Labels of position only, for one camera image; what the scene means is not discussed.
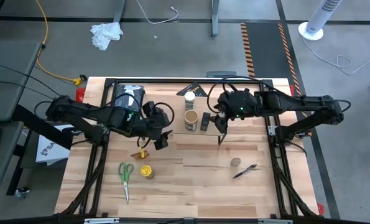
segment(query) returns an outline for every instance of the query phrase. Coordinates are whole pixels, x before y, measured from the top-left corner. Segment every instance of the bottle cap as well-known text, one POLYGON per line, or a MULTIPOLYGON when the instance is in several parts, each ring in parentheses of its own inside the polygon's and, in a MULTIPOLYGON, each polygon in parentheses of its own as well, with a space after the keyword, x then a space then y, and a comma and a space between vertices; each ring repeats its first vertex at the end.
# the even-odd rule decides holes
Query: bottle cap
POLYGON ((185 99, 188 100, 188 101, 192 101, 196 98, 196 94, 192 91, 189 91, 187 93, 185 93, 185 99))
POLYGON ((148 177, 152 174, 152 168, 148 165, 144 165, 141 168, 141 175, 144 177, 148 177))

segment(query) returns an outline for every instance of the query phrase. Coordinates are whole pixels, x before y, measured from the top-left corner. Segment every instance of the scissors blade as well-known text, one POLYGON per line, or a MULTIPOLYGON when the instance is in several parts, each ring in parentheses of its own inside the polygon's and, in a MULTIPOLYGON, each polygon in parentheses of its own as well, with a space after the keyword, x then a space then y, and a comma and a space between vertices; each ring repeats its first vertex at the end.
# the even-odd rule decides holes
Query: scissors blade
POLYGON ((124 191, 125 191, 125 199, 127 200, 127 203, 129 203, 128 184, 126 181, 124 181, 123 185, 124 185, 124 191))

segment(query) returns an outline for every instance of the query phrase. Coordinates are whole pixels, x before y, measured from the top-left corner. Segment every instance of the can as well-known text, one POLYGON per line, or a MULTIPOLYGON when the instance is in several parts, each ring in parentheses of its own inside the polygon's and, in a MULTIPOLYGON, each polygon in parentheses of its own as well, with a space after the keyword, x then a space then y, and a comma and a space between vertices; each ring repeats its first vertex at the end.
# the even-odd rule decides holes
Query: can
POLYGON ((197 128, 198 115, 196 111, 188 110, 185 112, 185 128, 195 131, 197 128))
POLYGON ((154 178, 154 170, 148 165, 144 165, 141 168, 141 175, 146 177, 146 179, 153 179, 154 178))
POLYGON ((192 110, 195 104, 196 95, 194 92, 189 91, 185 93, 185 111, 192 110))

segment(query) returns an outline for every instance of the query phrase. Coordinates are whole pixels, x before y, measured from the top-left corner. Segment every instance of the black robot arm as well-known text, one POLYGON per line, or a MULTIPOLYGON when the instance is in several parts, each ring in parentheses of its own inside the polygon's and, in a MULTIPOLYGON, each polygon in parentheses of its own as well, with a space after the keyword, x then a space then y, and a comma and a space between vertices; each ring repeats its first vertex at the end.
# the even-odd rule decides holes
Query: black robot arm
POLYGON ((339 124, 344 119, 339 104, 330 96, 294 97, 280 91, 256 91, 254 96, 248 89, 225 91, 214 106, 223 116, 212 117, 221 133, 226 133, 229 119, 244 119, 282 114, 286 111, 312 111, 313 114, 290 126, 274 129, 276 141, 290 141, 296 134, 307 132, 320 124, 339 124))
POLYGON ((93 106, 79 103, 69 96, 55 98, 50 104, 46 115, 50 121, 68 122, 84 132, 85 138, 92 143, 101 144, 108 131, 122 134, 125 137, 150 138, 155 140, 157 150, 168 146, 169 132, 162 133, 170 121, 163 109, 154 106, 153 101, 147 102, 141 112, 123 107, 93 106), (99 124, 92 125, 85 121, 91 119, 99 124))

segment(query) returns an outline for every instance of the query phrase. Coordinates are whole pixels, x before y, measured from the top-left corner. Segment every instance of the white paper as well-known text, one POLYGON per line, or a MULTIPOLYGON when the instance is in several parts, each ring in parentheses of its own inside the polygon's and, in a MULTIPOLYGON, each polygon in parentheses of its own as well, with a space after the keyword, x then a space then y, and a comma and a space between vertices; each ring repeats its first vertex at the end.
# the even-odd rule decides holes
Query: white paper
POLYGON ((93 33, 92 44, 99 50, 106 50, 110 40, 120 40, 120 35, 124 34, 118 22, 93 25, 91 32, 93 33))
MULTIPOLYGON (((59 130, 64 128, 73 127, 70 124, 55 126, 59 130)), ((36 162, 47 162, 47 165, 53 164, 54 162, 68 158, 70 150, 48 140, 44 136, 40 135, 38 139, 37 157, 36 162)))

